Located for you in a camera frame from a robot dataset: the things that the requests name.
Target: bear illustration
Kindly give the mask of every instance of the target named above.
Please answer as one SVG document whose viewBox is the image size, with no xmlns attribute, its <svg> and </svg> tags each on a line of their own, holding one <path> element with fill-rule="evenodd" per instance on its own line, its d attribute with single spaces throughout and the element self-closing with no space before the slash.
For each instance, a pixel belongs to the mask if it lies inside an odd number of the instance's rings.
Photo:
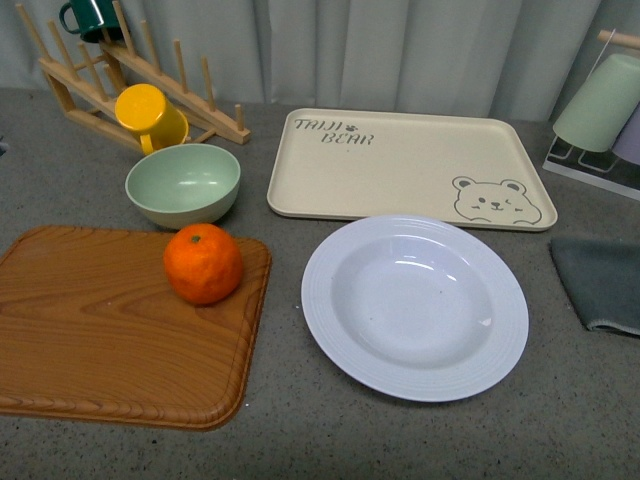
<svg viewBox="0 0 640 480">
<path fill-rule="evenodd" d="M 538 207 L 527 198 L 527 189 L 517 180 L 492 183 L 456 177 L 453 186 L 458 190 L 453 205 L 456 212 L 472 222 L 535 225 L 542 218 Z"/>
</svg>

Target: orange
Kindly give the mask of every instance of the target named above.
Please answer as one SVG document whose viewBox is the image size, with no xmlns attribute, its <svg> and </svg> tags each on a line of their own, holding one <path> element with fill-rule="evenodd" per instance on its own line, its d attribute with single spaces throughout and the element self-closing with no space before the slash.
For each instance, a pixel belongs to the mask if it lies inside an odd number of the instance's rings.
<svg viewBox="0 0 640 480">
<path fill-rule="evenodd" d="M 197 223 L 179 230 L 167 244 L 164 270 L 175 292 L 196 305 L 217 302 L 242 280 L 242 254 L 222 228 Z"/>
</svg>

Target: wooden dish rack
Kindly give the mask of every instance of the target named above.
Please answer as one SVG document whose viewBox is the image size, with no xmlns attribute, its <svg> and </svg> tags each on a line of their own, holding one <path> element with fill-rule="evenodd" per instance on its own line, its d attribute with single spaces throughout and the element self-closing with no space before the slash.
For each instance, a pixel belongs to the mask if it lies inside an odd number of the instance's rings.
<svg viewBox="0 0 640 480">
<path fill-rule="evenodd" d="M 177 101 L 180 104 L 180 110 L 189 121 L 189 126 L 196 127 L 203 132 L 196 138 L 187 137 L 187 142 L 202 143 L 213 135 L 219 135 L 240 145 L 247 143 L 251 137 L 251 132 L 244 125 L 242 106 L 236 104 L 235 119 L 220 111 L 216 106 L 207 58 L 201 57 L 202 73 L 207 92 L 207 99 L 205 100 L 189 90 L 180 41 L 174 40 L 173 42 L 180 73 L 180 81 L 176 81 L 160 68 L 160 62 L 146 20 L 142 20 L 140 23 L 151 53 L 151 63 L 136 52 L 120 3 L 114 1 L 113 7 L 122 30 L 124 45 L 122 45 L 122 42 L 112 41 L 105 29 L 103 30 L 103 40 L 99 42 L 101 54 L 92 57 L 84 42 L 79 42 L 78 49 L 83 61 L 76 64 L 65 47 L 53 20 L 49 20 L 47 25 L 62 56 L 62 63 L 54 59 L 47 50 L 42 37 L 24 6 L 16 4 L 20 17 L 40 50 L 42 57 L 38 62 L 64 115 L 96 133 L 134 150 L 141 151 L 139 143 L 117 123 L 115 116 L 117 97 L 128 86 L 123 73 L 123 66 L 125 66 L 165 92 L 172 100 Z M 100 67 L 111 82 L 115 96 L 110 96 L 107 93 L 98 73 Z M 83 78 L 79 74 L 81 71 L 88 74 L 91 81 Z M 91 108 L 88 110 L 79 108 L 74 100 L 74 94 L 88 102 Z"/>
</svg>

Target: plate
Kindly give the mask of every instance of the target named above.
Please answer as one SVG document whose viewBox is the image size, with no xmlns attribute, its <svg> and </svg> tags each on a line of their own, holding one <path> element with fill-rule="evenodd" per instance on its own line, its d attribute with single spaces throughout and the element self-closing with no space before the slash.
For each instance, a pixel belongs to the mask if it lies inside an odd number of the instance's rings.
<svg viewBox="0 0 640 480">
<path fill-rule="evenodd" d="M 267 201 L 287 217 L 408 214 L 518 231 L 546 230 L 558 218 L 511 125 L 390 112 L 291 112 Z"/>
<path fill-rule="evenodd" d="M 309 259 L 301 295 L 313 337 L 338 367 L 407 400 L 483 392 L 527 342 L 527 304 L 509 267 L 472 235 L 426 217 L 340 228 Z"/>
</svg>

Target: gray countertop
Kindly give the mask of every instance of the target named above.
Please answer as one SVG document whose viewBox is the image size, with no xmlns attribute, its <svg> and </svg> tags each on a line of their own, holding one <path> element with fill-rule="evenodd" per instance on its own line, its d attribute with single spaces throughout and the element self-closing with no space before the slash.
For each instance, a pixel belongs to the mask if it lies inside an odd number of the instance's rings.
<svg viewBox="0 0 640 480">
<path fill-rule="evenodd" d="M 640 471 L 640 339 L 587 332 L 549 241 L 640 241 L 640 203 L 542 170 L 547 124 L 512 122 L 558 210 L 540 233 L 467 229 L 520 282 L 529 339 L 513 371 L 474 397 L 422 404 L 373 391 L 307 328 L 306 263 L 345 222 L 284 218 L 266 194 L 293 107 L 246 105 L 231 151 L 243 178 L 219 225 L 273 255 L 242 408 L 210 432 L 0 416 L 0 478 L 632 478 Z M 0 90 L 0 250 L 46 224 L 156 230 L 124 180 L 140 155 L 65 119 L 48 91 Z"/>
</svg>

